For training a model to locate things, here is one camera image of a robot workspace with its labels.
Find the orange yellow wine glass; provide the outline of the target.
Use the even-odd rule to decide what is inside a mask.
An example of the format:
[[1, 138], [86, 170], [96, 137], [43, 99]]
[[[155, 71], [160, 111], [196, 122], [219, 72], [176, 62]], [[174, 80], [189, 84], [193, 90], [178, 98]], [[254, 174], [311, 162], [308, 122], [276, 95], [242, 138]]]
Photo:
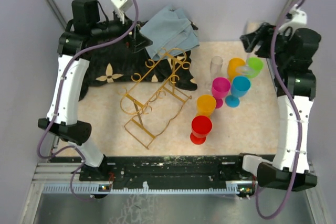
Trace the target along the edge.
[[197, 115], [210, 117], [216, 109], [217, 102], [212, 95], [204, 94], [197, 99]]

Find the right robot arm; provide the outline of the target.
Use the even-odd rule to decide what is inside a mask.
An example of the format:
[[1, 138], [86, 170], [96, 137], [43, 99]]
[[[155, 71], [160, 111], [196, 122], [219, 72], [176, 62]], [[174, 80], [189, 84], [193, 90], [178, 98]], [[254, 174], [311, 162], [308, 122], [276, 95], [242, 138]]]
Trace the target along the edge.
[[242, 180], [255, 175], [261, 187], [286, 190], [291, 185], [292, 191], [302, 191], [315, 187], [318, 182], [308, 164], [307, 133], [317, 86], [309, 67], [321, 35], [309, 28], [289, 26], [277, 35], [275, 49], [271, 50], [275, 28], [262, 23], [254, 32], [242, 35], [240, 40], [246, 52], [259, 46], [256, 56], [274, 57], [276, 73], [283, 81], [280, 84], [274, 79], [280, 114], [277, 152], [272, 161], [242, 153], [234, 172]]

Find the clear wine glass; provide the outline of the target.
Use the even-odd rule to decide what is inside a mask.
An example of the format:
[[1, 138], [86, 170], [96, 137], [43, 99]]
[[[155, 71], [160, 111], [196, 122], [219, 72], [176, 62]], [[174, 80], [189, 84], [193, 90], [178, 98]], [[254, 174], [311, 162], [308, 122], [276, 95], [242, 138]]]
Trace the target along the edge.
[[222, 65], [223, 65], [222, 57], [214, 56], [211, 59], [211, 63], [210, 63], [210, 67], [209, 67], [209, 80], [206, 83], [207, 90], [211, 89], [213, 80], [221, 74]]
[[239, 75], [242, 75], [242, 76], [253, 76], [256, 71], [251, 68], [249, 65], [242, 65], [242, 66], [238, 66], [236, 67], [236, 72], [239, 74]]

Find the magenta wine glass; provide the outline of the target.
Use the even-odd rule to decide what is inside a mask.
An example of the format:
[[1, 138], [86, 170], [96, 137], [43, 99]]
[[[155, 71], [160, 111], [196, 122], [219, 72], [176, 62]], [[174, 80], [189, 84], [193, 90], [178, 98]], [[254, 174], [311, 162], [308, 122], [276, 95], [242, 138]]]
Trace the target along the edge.
[[223, 106], [223, 98], [227, 96], [231, 88], [231, 83], [224, 77], [217, 77], [212, 82], [212, 96], [216, 100], [216, 108]]

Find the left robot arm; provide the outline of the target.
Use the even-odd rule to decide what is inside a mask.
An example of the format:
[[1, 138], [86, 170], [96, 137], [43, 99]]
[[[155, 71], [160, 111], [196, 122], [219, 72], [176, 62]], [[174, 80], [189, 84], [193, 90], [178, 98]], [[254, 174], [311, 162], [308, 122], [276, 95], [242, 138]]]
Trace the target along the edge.
[[106, 157], [91, 139], [92, 127], [78, 120], [78, 103], [95, 82], [119, 79], [129, 73], [135, 56], [151, 41], [140, 33], [136, 19], [126, 16], [136, 0], [111, 0], [113, 19], [101, 20], [98, 0], [73, 0], [58, 45], [58, 76], [50, 109], [38, 127], [67, 142], [82, 158], [83, 166], [98, 180], [108, 177]]

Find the red wine glass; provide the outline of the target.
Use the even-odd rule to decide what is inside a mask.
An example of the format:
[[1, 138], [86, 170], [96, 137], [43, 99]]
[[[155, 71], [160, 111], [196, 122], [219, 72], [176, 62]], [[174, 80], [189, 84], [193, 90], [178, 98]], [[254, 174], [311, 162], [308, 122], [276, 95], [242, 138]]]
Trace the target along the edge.
[[196, 145], [203, 144], [212, 128], [213, 124], [210, 118], [204, 115], [196, 116], [191, 123], [192, 132], [190, 134], [190, 139], [192, 143]]

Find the clear wine glass back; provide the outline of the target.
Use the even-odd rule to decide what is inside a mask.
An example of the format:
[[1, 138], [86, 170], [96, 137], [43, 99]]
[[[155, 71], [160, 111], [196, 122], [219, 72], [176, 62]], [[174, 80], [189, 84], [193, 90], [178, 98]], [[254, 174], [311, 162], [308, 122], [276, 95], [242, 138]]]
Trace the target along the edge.
[[211, 63], [210, 63], [210, 67], [209, 67], [209, 80], [206, 83], [207, 90], [211, 89], [213, 80], [221, 74], [222, 65], [223, 65], [222, 57], [214, 56], [211, 59]]

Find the blue wine glass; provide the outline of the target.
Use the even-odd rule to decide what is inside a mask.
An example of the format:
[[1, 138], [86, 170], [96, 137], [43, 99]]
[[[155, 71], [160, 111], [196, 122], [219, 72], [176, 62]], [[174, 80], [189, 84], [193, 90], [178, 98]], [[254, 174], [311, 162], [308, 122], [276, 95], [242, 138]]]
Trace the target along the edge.
[[228, 107], [236, 108], [240, 104], [240, 98], [243, 97], [251, 87], [250, 80], [245, 76], [236, 76], [231, 85], [230, 95], [225, 98]]

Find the green wine glass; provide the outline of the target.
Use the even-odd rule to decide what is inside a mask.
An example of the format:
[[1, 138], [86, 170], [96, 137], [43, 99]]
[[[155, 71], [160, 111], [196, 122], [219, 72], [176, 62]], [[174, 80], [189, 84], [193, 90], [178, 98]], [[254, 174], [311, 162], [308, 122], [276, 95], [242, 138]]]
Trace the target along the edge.
[[264, 67], [264, 62], [258, 57], [250, 57], [247, 59], [246, 63], [249, 68], [247, 74], [247, 78], [249, 79], [257, 77]]

